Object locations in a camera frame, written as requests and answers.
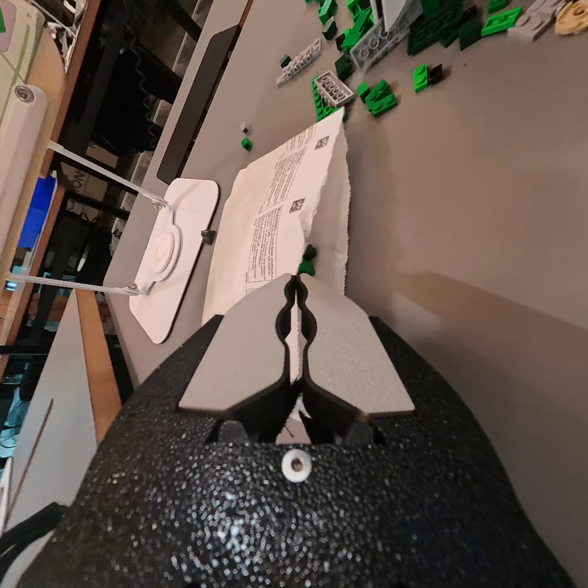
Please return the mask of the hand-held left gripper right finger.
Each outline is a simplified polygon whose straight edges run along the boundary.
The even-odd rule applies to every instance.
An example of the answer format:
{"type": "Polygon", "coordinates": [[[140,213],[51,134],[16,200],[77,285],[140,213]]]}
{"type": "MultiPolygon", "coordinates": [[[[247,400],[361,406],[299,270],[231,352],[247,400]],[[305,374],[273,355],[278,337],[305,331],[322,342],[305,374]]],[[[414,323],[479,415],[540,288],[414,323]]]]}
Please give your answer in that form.
{"type": "Polygon", "coordinates": [[[311,443],[373,443],[372,422],[415,411],[368,314],[312,276],[298,276],[300,418],[311,443]]]}

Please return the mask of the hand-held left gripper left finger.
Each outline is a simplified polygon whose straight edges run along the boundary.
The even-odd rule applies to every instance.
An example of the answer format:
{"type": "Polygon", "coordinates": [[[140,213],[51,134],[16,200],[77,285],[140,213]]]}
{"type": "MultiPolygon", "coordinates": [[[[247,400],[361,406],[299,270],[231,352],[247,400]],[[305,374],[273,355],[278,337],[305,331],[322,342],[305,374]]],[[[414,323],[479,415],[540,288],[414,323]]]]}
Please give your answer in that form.
{"type": "Polygon", "coordinates": [[[237,421],[258,442],[274,442],[295,405],[285,341],[294,303],[295,277],[282,275],[234,304],[178,408],[237,421]]]}

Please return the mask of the white printed paper bag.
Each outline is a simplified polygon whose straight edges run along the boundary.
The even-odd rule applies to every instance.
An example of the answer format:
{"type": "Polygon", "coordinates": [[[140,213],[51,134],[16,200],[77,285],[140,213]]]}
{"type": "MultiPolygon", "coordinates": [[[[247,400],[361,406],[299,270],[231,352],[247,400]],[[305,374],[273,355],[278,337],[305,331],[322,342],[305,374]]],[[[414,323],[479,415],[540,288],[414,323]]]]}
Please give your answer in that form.
{"type": "Polygon", "coordinates": [[[213,248],[202,323],[296,274],[309,245],[318,252],[317,280],[344,293],[351,200],[344,115],[336,109],[238,173],[213,248]]]}

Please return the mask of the grey desk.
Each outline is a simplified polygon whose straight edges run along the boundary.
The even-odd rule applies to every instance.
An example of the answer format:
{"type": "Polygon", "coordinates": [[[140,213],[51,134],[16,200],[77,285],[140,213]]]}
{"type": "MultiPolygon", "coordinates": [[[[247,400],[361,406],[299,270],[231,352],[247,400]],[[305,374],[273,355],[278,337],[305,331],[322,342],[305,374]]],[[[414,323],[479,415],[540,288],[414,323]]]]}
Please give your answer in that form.
{"type": "MultiPolygon", "coordinates": [[[[218,184],[217,231],[238,173],[315,124],[334,46],[275,76],[318,26],[303,1],[252,3],[183,169],[218,184]]],[[[344,124],[341,294],[415,411],[374,420],[373,443],[311,443],[297,273],[274,442],[178,408],[224,315],[202,323],[213,249],[163,347],[113,302],[141,386],[89,472],[99,585],[587,587],[587,33],[400,48],[366,77],[401,101],[356,100],[344,124]]]]}

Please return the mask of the white booklet stand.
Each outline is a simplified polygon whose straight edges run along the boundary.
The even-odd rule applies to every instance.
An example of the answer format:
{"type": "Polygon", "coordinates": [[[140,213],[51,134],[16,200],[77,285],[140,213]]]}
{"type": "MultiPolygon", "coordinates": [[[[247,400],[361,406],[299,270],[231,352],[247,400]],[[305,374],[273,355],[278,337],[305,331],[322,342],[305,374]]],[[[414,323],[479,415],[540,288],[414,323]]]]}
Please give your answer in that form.
{"type": "MultiPolygon", "coordinates": [[[[8,239],[7,222],[17,205],[17,192],[25,180],[24,164],[32,160],[40,143],[48,98],[37,86],[19,84],[13,89],[1,132],[1,247],[8,239]]],[[[165,196],[157,196],[63,146],[43,141],[43,146],[65,159],[104,175],[128,192],[136,192],[157,207],[158,216],[133,281],[123,288],[76,283],[1,270],[1,279],[13,283],[47,285],[122,295],[152,342],[164,342],[172,329],[187,283],[204,243],[203,231],[210,225],[219,200],[213,180],[175,179],[165,196]]]]}

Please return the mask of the blue box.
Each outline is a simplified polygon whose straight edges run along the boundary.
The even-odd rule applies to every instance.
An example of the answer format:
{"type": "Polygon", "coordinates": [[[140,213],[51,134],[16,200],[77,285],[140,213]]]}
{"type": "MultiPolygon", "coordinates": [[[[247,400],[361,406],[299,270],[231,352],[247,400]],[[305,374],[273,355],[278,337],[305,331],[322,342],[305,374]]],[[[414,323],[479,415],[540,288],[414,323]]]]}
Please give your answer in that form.
{"type": "Polygon", "coordinates": [[[19,247],[25,249],[35,247],[47,219],[55,189],[56,178],[52,175],[38,178],[19,238],[19,247]]]}

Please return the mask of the black flat panel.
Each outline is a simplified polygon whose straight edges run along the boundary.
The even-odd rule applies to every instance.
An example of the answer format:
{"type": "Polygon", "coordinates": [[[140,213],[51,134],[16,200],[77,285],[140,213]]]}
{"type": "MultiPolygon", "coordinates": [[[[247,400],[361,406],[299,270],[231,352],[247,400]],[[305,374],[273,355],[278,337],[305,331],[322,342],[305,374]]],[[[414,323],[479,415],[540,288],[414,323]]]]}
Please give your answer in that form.
{"type": "Polygon", "coordinates": [[[179,178],[185,167],[240,31],[241,27],[234,25],[209,41],[158,168],[157,178],[167,185],[179,178]]]}

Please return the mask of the pile of toy bricks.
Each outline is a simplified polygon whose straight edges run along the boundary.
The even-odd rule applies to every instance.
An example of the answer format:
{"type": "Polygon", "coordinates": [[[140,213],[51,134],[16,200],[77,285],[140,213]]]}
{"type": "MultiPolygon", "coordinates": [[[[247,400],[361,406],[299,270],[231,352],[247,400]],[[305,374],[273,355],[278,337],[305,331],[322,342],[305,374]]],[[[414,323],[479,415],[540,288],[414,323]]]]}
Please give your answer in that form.
{"type": "Polygon", "coordinates": [[[366,72],[407,40],[407,55],[417,56],[440,44],[449,48],[458,42],[464,51],[481,39],[506,34],[533,42],[552,26],[559,11],[571,1],[533,1],[527,7],[509,8],[510,1],[487,1],[485,13],[474,1],[346,1],[352,19],[349,28],[337,32],[337,1],[318,1],[322,35],[291,58],[283,55],[276,86],[292,81],[322,53],[322,41],[335,41],[340,52],[328,70],[312,79],[317,121],[346,108],[359,98],[368,113],[377,118],[398,104],[391,85],[381,80],[371,86],[362,81],[352,90],[347,80],[355,72],[366,72]]]}

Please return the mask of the tan round toy piece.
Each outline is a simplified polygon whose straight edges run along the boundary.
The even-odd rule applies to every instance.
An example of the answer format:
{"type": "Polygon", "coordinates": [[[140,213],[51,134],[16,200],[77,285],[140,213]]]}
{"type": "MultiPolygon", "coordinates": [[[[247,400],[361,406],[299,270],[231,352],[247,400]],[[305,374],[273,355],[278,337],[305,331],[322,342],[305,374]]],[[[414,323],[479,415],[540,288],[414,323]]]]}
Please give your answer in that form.
{"type": "Polygon", "coordinates": [[[567,3],[557,14],[554,31],[558,36],[577,35],[587,31],[587,1],[567,3]]]}

